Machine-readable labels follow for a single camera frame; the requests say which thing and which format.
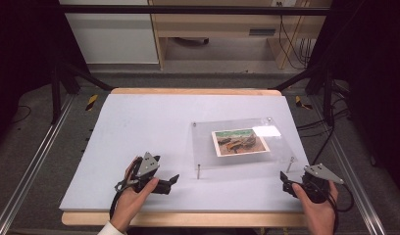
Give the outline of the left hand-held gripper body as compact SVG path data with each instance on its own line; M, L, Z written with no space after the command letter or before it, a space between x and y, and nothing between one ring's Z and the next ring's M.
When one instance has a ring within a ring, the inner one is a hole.
M132 188L139 193L154 177L159 167L159 163L149 152L143 157L137 156L126 170L125 178L115 186L115 190L120 193L126 188Z

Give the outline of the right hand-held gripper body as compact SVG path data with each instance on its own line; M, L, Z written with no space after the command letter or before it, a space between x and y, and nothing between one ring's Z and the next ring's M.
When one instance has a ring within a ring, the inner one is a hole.
M326 201L330 191L329 182L342 185L344 180L329 170L324 164L307 165L302 176L302 188L309 199L315 204Z

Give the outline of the clear acrylic photo frame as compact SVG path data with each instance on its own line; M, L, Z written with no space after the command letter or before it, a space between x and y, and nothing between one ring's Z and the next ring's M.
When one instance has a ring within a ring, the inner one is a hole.
M281 133L280 128L273 118L272 122L268 122L267 117L260 117L196 123L197 125L195 127L192 126L195 166L201 165L201 168L210 169L235 165L269 163L283 167L283 165L288 165L291 157L295 158L295 163L298 161L297 156L293 153L293 150L290 148L285 136ZM243 128L252 128L258 136L265 139L270 150L260 154L218 157L213 143L212 132Z

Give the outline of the person's right hand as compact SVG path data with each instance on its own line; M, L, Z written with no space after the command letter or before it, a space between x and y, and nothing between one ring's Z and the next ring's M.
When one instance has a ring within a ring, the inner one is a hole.
M293 183L292 188L301 202L310 234L333 235L336 219L333 206L329 202L322 204L313 203L308 198L304 189L297 183Z

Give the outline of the person's left hand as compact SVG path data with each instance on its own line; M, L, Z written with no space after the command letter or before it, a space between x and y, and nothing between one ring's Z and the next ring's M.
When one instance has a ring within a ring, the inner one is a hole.
M132 219L138 214L148 196L153 192L159 179L154 177L146 186L136 193L132 188L126 188L120 195L110 223L119 231L126 232Z

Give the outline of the wooden table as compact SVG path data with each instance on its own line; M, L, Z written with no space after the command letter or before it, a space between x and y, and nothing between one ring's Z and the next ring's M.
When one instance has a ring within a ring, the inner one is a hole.
M275 90L166 88L117 88L111 94L282 96ZM102 225L109 218L109 209L63 213L62 221L66 225ZM300 211L241 212L145 211L142 208L132 223L144 227L303 227L306 224L302 208Z

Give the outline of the painted landscape picture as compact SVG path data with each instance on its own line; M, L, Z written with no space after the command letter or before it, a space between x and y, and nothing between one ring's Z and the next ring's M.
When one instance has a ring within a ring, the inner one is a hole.
M220 158L267 153L270 150L265 139L252 128L213 131L212 138Z

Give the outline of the yellow black floor tape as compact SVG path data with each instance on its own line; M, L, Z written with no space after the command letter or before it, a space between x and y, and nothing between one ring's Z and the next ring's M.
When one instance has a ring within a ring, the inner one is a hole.
M312 110L313 109L312 105L303 104L302 101L301 101L300 96L295 96L295 104L296 104L296 107L303 108L303 109L306 109L306 110Z
M97 94L91 95L91 97L89 98L88 103L86 105L86 108L85 108L86 111L91 111L92 110L97 98L98 98Z

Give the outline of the black metal stand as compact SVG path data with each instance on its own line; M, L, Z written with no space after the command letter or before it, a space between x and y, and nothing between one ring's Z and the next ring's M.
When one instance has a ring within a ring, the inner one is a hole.
M52 105L53 117L51 123L54 124L62 115L61 91L60 85L63 85L69 94L77 94L80 86L76 81L76 77L84 78L86 81L105 90L112 91L114 86L111 86L93 75L89 71L84 71L69 63L58 63L51 71L51 90L52 90Z
M303 80L304 78L309 78L309 82L305 88L305 91L308 95L315 95L320 91L321 88L324 89L323 118L329 126L333 126L334 120L331 104L333 80L331 70L328 67L313 66L305 69L304 71L294 75L292 78L284 81L280 85L275 86L274 90L283 91L287 87Z

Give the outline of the dark curtain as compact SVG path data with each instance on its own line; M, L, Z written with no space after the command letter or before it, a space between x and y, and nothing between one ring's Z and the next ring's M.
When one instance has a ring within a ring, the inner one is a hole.
M332 0L311 62L349 84L369 151L400 190L400 0Z
M60 0L0 0L0 141L18 110L21 97L50 83L51 66L34 40L40 36L17 13L23 4L58 6ZM66 15L45 9L34 14L65 59L89 72Z

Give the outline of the white cabinet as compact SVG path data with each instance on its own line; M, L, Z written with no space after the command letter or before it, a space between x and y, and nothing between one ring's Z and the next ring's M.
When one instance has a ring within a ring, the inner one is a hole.
M92 65L157 64L149 14L66 14L84 60Z

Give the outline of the wooden desk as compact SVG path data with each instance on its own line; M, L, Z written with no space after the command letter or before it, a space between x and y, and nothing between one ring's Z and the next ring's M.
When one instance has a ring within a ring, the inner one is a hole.
M151 6L242 6L328 8L332 0L148 0ZM159 38L261 37L268 40L279 69L292 58L299 39L318 38L323 16L154 14Z

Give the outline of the aluminium floor rail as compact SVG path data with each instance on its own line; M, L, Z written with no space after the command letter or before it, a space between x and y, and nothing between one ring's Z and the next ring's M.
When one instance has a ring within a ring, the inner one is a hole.
M355 206L366 224L368 231L371 235L386 235L382 222L380 221L375 208L356 173L356 170L352 165L350 165L337 136L332 129L329 129L329 126L326 123L323 124L323 127L330 134L330 137L326 142L330 145L330 149L332 150L334 158L341 170L341 175L352 192Z
M44 139L41 141L38 149L36 150L17 188L12 194L6 207L1 212L0 235L6 235L7 231L11 227L14 218L16 217L21 205L25 200L26 194L28 193L37 173L40 171L42 164L46 160L47 155L70 112L74 100L75 95L68 94L66 96L65 102L62 106L61 114L48 128Z

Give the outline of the black horizontal frame bar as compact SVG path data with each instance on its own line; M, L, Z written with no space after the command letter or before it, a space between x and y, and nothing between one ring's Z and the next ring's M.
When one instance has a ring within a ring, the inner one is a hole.
M327 16L330 8L242 7L242 6L143 6L143 5L61 5L65 13L78 14L194 14Z

